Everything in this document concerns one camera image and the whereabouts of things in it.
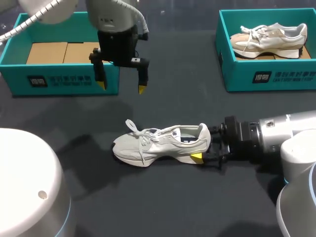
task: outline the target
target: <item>black table surface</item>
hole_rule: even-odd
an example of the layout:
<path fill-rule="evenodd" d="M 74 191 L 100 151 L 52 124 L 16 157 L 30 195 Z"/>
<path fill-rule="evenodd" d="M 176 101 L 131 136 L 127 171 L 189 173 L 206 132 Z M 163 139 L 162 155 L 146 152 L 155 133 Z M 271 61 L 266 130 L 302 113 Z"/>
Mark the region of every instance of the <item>black table surface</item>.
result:
<path fill-rule="evenodd" d="M 137 71 L 122 69 L 118 96 L 12 98 L 0 80 L 2 127 L 44 139 L 57 153 L 75 203 L 78 237 L 280 237 L 278 172 L 230 161 L 212 167 L 157 160 L 148 168 L 120 164 L 111 144 L 128 131 L 175 124 L 217 125 L 225 116 L 257 120 L 315 109 L 316 93 L 227 93 L 214 49 L 222 8 L 311 7 L 312 0 L 140 0 L 151 30 L 138 51 L 150 82 L 137 93 Z M 79 10 L 84 10 L 80 2 Z M 16 8 L 1 16 L 12 28 Z"/>

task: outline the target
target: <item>teal shoe box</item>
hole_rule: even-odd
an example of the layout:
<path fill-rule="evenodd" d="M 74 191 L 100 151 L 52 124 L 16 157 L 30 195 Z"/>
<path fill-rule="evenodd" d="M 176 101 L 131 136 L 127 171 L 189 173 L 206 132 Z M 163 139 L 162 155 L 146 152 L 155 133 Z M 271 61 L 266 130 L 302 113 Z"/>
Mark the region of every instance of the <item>teal shoe box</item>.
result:
<path fill-rule="evenodd" d="M 255 28 L 279 23 L 283 26 L 307 24 L 305 44 L 310 59 L 237 60 L 230 36 L 241 33 L 240 26 Z M 316 11 L 301 9 L 220 10 L 216 51 L 227 91 L 315 90 Z"/>
<path fill-rule="evenodd" d="M 15 26 L 28 18 L 20 14 Z M 119 68 L 105 62 L 108 88 L 95 81 L 93 65 L 85 63 L 27 64 L 33 43 L 98 42 L 97 30 L 86 12 L 75 12 L 56 25 L 35 23 L 9 39 L 0 59 L 0 72 L 14 96 L 106 95 L 119 91 Z"/>

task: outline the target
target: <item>shoebox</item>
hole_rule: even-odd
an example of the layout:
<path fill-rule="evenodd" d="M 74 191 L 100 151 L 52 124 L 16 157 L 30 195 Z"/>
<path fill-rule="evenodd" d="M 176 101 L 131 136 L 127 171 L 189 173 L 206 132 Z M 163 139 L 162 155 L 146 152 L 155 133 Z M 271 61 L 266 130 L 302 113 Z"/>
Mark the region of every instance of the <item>shoebox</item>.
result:
<path fill-rule="evenodd" d="M 283 26 L 307 24 L 308 40 L 299 59 L 265 55 L 255 60 L 235 57 L 230 36 L 240 27 L 279 23 Z M 316 89 L 316 11 L 299 9 L 220 10 L 216 31 L 216 51 L 227 91 L 272 91 Z"/>
<path fill-rule="evenodd" d="M 20 14 L 15 26 L 28 18 Z M 56 25 L 35 23 L 9 39 L 0 72 L 14 96 L 106 95 L 119 91 L 119 68 L 103 62 L 108 87 L 96 81 L 89 55 L 99 47 L 86 12 Z"/>

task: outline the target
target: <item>white cable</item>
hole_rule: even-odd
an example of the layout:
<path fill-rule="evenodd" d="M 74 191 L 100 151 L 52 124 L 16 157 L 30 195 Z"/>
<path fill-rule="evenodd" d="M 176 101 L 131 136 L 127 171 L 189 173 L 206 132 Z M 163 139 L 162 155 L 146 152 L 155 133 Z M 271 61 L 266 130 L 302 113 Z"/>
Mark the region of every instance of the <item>white cable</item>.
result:
<path fill-rule="evenodd" d="M 8 40 L 9 38 L 21 33 L 23 30 L 28 28 L 33 23 L 37 22 L 39 19 L 41 19 L 47 12 L 49 12 L 51 9 L 59 5 L 63 0 L 54 0 L 51 3 L 47 4 L 45 7 L 43 7 L 41 10 L 39 10 L 37 13 L 35 13 L 33 16 L 31 16 L 29 19 L 27 19 L 25 22 L 21 23 L 17 27 L 15 27 L 13 30 L 5 33 L 4 35 L 0 36 L 0 42 L 3 42 L 5 40 Z"/>
<path fill-rule="evenodd" d="M 146 23 L 146 20 L 143 16 L 143 14 L 138 10 L 136 9 L 135 7 L 123 2 L 122 0 L 112 0 L 112 2 L 114 3 L 117 3 L 118 5 L 121 5 L 122 7 L 125 7 L 125 8 L 128 8 L 130 9 L 131 11 L 133 11 L 134 13 L 136 13 L 136 15 L 140 18 L 141 22 L 142 22 L 142 25 L 143 25 L 143 33 L 148 33 L 149 30 L 148 30 L 148 27 L 147 27 L 147 23 Z"/>

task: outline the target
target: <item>brown cardboard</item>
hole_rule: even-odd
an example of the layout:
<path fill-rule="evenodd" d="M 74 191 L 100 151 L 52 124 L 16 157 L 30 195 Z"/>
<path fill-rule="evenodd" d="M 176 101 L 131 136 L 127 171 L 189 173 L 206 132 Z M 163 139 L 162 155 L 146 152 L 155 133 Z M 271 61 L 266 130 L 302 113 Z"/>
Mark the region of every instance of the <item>brown cardboard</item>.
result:
<path fill-rule="evenodd" d="M 98 42 L 68 43 L 64 63 L 91 63 L 89 55 L 99 47 Z"/>
<path fill-rule="evenodd" d="M 66 42 L 33 43 L 26 64 L 63 63 L 66 48 Z"/>
<path fill-rule="evenodd" d="M 275 59 L 282 60 L 282 59 L 287 59 L 287 58 L 281 58 L 281 57 L 275 55 Z M 303 46 L 303 52 L 302 52 L 302 55 L 299 59 L 311 59 L 310 54 L 307 52 L 307 49 L 305 48 L 305 46 Z"/>
<path fill-rule="evenodd" d="M 237 60 L 274 60 L 273 55 L 268 55 L 268 56 L 258 56 L 254 59 L 247 59 L 247 58 L 239 58 L 236 57 Z"/>

